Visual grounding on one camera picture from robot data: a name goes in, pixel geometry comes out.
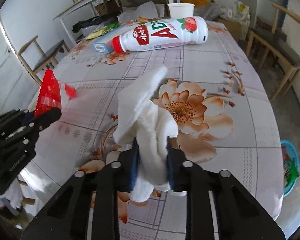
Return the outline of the white gloved hand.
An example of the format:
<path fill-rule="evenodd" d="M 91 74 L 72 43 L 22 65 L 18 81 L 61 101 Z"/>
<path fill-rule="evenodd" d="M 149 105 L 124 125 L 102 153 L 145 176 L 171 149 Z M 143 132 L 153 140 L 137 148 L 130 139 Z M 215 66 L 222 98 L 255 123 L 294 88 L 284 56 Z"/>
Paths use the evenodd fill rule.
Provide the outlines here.
<path fill-rule="evenodd" d="M 23 194 L 17 179 L 10 184 L 4 194 L 0 195 L 0 208 L 4 207 L 3 199 L 7 199 L 10 202 L 11 207 L 14 209 L 21 207 Z"/>

